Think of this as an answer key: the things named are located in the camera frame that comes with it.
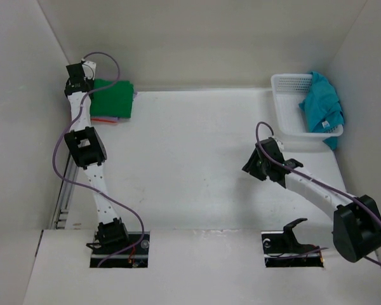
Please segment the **green t shirt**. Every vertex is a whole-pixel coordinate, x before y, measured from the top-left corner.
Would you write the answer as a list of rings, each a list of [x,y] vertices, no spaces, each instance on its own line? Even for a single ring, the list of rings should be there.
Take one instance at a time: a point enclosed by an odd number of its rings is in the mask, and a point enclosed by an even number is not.
[[[95,92],[91,97],[91,119],[110,122],[130,119],[134,97],[135,89],[130,81],[118,81],[108,89]]]

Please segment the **lavender t shirt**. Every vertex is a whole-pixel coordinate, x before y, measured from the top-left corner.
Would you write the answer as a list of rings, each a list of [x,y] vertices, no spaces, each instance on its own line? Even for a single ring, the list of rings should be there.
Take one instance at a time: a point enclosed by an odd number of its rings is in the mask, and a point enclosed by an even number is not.
[[[122,119],[130,119],[136,95],[136,92],[127,95],[99,93],[91,105],[91,120],[118,123]]]

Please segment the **orange t shirt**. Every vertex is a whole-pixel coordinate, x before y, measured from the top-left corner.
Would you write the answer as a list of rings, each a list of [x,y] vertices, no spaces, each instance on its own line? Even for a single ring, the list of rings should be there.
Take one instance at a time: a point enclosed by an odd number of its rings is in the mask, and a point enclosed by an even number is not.
[[[106,124],[117,124],[117,119],[112,118],[91,118],[92,123],[106,123]]]

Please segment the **teal t shirt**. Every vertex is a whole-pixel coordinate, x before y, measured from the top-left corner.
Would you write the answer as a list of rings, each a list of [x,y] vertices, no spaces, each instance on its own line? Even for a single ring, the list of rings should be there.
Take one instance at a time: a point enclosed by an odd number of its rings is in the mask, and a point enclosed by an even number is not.
[[[304,112],[311,133],[328,133],[338,125],[344,126],[344,112],[336,89],[328,79],[316,71],[312,76],[309,91],[299,108]]]

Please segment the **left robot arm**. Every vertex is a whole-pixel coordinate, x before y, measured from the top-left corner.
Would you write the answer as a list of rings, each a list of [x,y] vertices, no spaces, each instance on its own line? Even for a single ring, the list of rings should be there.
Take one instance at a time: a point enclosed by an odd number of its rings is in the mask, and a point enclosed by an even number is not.
[[[105,147],[91,124],[91,97],[86,95],[94,89],[96,63],[82,60],[66,67],[69,78],[65,95],[70,104],[73,124],[63,136],[77,167],[82,168],[93,187],[98,227],[95,241],[87,247],[99,253],[123,253],[130,245],[130,237],[112,202],[102,196],[107,194],[104,179]]]

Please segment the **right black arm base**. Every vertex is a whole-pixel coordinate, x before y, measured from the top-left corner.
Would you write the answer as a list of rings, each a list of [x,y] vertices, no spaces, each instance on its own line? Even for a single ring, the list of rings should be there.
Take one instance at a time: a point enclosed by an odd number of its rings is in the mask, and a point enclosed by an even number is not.
[[[293,229],[306,218],[287,223],[281,230],[262,231],[264,265],[267,268],[323,268],[322,248],[300,243]]]

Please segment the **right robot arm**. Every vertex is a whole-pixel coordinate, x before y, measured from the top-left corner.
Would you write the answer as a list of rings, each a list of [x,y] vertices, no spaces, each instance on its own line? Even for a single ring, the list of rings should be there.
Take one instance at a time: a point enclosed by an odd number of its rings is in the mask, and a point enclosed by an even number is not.
[[[257,142],[242,171],[279,184],[326,214],[333,223],[334,248],[345,260],[357,262],[381,247],[381,215],[375,200],[317,180],[299,161],[284,159],[275,139]]]

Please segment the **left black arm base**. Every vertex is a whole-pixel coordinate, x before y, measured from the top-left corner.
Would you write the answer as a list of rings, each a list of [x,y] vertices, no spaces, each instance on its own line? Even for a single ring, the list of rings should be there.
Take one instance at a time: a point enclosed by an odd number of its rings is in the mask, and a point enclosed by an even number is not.
[[[117,252],[127,245],[115,243],[109,246],[101,246],[98,240],[87,243],[86,246],[91,250],[90,268],[97,268],[98,264],[108,255]],[[150,250],[150,231],[146,231],[144,238],[134,247],[130,247],[124,252],[113,255],[100,265],[100,268],[148,268]]]

